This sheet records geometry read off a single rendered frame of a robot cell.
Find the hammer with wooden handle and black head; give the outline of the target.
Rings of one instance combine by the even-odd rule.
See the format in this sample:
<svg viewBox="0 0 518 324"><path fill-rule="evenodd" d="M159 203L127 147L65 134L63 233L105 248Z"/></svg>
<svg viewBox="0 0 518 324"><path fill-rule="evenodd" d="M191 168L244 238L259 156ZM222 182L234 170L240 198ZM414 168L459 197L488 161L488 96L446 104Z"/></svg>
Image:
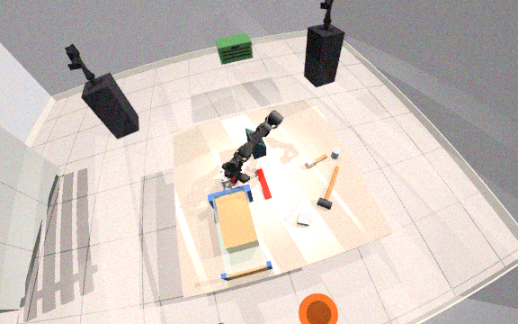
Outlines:
<svg viewBox="0 0 518 324"><path fill-rule="evenodd" d="M332 192L333 184L334 184L335 177L337 175L338 169L339 169L339 166L335 166L335 171L334 171L333 176L331 178L330 184L329 184L329 186L327 188L325 198L323 199L323 198L319 197L318 200L317 200L317 205L319 205L321 207L324 206L324 207L326 207L329 210L331 209L331 206L332 206L333 202L329 202L328 200L329 200L330 194Z"/></svg>

